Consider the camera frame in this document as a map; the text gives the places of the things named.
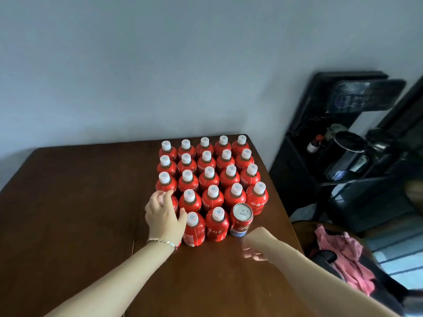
bottle cap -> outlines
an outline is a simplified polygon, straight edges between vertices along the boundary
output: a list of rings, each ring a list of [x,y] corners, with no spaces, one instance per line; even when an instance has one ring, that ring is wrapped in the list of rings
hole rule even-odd
[[[188,139],[182,140],[182,149],[189,149],[191,147],[191,143]]]
[[[209,146],[209,138],[207,137],[201,138],[200,144],[203,148],[207,148]]]
[[[227,166],[226,174],[230,177],[233,177],[236,174],[236,167],[234,165]]]
[[[265,190],[266,190],[266,185],[264,184],[264,182],[259,181],[254,186],[254,192],[256,194],[263,194]]]
[[[214,168],[213,167],[206,167],[205,169],[204,169],[204,175],[207,177],[207,178],[213,178],[214,177]]]
[[[230,191],[234,196],[240,196],[242,193],[242,185],[240,183],[234,183]]]
[[[193,179],[193,172],[191,170],[184,170],[182,172],[182,180],[185,182],[190,182]]]
[[[159,180],[162,185],[165,185],[171,180],[171,177],[166,171],[163,171],[159,174]]]
[[[171,159],[169,158],[168,155],[162,155],[160,157],[160,163],[162,166],[166,167],[171,164]]]
[[[251,150],[250,149],[244,149],[242,151],[241,157],[244,158],[244,159],[247,159],[247,160],[250,159],[251,158]]]
[[[231,157],[231,155],[232,155],[232,153],[230,152],[230,150],[229,149],[225,149],[222,152],[222,159],[229,160],[230,157]]]
[[[213,209],[211,216],[216,221],[222,221],[225,219],[225,210],[222,207],[216,207]]]
[[[198,215],[196,212],[191,211],[190,213],[188,213],[187,225],[190,227],[194,227],[197,224],[198,224]]]
[[[210,161],[212,159],[212,153],[209,150],[203,151],[203,160]]]
[[[255,176],[257,173],[258,167],[256,164],[251,164],[247,167],[247,173],[251,176]]]
[[[181,161],[183,164],[190,164],[191,163],[191,155],[189,153],[184,153],[181,157]]]
[[[238,143],[239,144],[245,144],[247,142],[247,137],[244,135],[238,136]]]
[[[161,143],[161,148],[164,151],[169,151],[170,149],[172,149],[172,146],[171,146],[171,143],[169,141],[165,140]]]
[[[226,137],[226,136],[220,136],[220,138],[219,138],[219,143],[220,143],[222,146],[227,145],[227,144],[228,144],[228,137]]]
[[[184,200],[186,202],[193,202],[195,199],[195,192],[193,189],[187,189],[184,191]]]
[[[207,192],[210,198],[216,198],[219,196],[219,188],[216,185],[211,185]]]

